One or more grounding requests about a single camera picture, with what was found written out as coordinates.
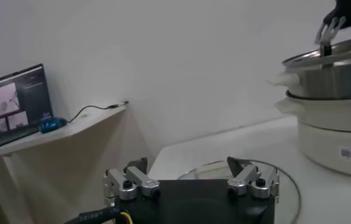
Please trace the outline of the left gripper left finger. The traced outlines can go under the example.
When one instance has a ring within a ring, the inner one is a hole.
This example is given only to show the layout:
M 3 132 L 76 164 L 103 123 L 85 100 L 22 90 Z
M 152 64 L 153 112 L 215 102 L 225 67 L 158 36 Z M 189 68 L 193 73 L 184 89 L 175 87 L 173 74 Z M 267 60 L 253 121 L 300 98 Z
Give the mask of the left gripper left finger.
M 147 159 L 131 161 L 123 169 L 107 169 L 102 177 L 104 204 L 111 206 L 118 199 L 130 202 L 138 197 L 157 201 L 160 198 L 160 182 L 146 175 Z

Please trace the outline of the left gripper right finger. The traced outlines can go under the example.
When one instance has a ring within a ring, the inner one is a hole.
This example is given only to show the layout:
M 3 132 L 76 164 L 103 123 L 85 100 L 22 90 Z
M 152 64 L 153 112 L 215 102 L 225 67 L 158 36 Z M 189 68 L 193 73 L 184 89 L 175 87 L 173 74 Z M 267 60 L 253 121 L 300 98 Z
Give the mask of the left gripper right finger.
M 260 170 L 256 161 L 232 156 L 227 158 L 227 164 L 233 175 L 227 180 L 229 199 L 236 200 L 246 194 L 260 200 L 279 196 L 280 175 L 275 166 L 268 164 Z

